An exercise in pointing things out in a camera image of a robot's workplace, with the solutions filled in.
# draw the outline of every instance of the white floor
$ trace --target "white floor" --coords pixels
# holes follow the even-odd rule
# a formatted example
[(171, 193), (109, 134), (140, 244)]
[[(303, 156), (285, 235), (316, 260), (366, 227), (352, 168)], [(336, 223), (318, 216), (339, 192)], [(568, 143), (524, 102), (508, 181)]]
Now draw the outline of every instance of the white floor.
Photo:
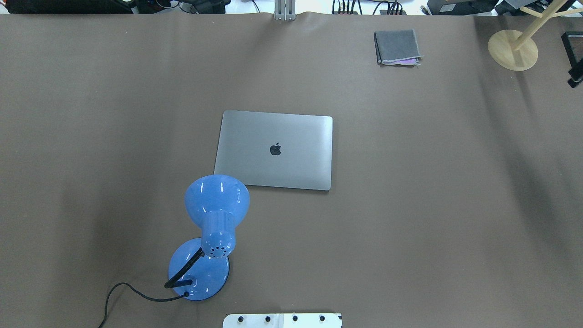
[[(273, 0), (255, 0), (257, 7), (261, 12), (273, 13), (275, 5)], [(427, 0), (401, 0), (399, 1), (403, 5), (403, 9), (407, 15), (423, 15), (421, 12), (421, 6), (427, 6)], [(363, 8), (364, 15), (371, 15), (374, 8), (377, 6), (376, 2), (371, 2), (368, 0), (360, 0)], [(176, 1), (172, 1), (172, 6), (176, 5)], [(382, 4), (379, 9), (386, 9), (386, 4)], [(575, 7), (581, 8), (581, 4), (575, 3)], [(251, 0), (231, 0), (231, 4), (226, 6), (227, 13), (254, 13), (256, 12), (255, 6)], [(166, 9), (160, 13), (169, 11), (180, 11), (178, 8)], [(319, 12), (319, 13), (331, 13), (332, 11), (332, 0), (296, 0), (296, 13), (303, 12)], [(0, 5), (0, 13), (8, 13), (6, 8)], [(496, 11), (490, 13), (480, 14), (484, 16), (496, 15)], [(569, 16), (581, 17), (579, 14), (572, 14)]]

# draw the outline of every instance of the gray cloth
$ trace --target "gray cloth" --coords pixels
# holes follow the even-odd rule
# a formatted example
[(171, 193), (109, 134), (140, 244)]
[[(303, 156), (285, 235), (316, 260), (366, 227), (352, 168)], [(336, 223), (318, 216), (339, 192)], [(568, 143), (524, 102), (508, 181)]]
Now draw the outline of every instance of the gray cloth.
[(414, 30), (376, 31), (377, 61), (384, 65), (419, 65), (419, 47)]

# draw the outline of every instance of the round blue base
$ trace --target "round blue base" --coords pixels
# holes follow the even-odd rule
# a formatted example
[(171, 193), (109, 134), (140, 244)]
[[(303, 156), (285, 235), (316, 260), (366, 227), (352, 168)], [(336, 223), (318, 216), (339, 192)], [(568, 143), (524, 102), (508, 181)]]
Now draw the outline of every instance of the round blue base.
[[(182, 244), (170, 259), (168, 279), (180, 271), (184, 264), (196, 253), (201, 246), (201, 239), (191, 239)], [(210, 298), (223, 288), (229, 276), (229, 258), (222, 259), (203, 256), (186, 272), (180, 280), (192, 279), (192, 285), (173, 288), (178, 295), (188, 292), (185, 297), (192, 301), (202, 301)]]

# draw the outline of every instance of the laptop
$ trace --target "laptop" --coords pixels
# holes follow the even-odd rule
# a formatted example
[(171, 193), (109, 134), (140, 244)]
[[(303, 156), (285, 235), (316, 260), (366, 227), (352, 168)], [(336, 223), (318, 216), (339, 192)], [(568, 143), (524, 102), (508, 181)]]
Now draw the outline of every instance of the laptop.
[(330, 190), (332, 117), (226, 110), (215, 174), (252, 186)]

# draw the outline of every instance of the blue lamp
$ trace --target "blue lamp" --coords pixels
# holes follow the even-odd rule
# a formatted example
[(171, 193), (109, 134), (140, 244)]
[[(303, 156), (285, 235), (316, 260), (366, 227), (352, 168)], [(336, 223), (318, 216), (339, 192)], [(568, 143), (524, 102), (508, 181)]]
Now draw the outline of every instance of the blue lamp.
[(168, 266), (166, 288), (184, 298), (201, 301), (223, 288), (229, 276), (229, 258), (236, 245), (235, 227), (249, 209), (249, 191), (239, 180), (210, 175), (194, 181), (184, 202), (202, 237), (182, 244)]

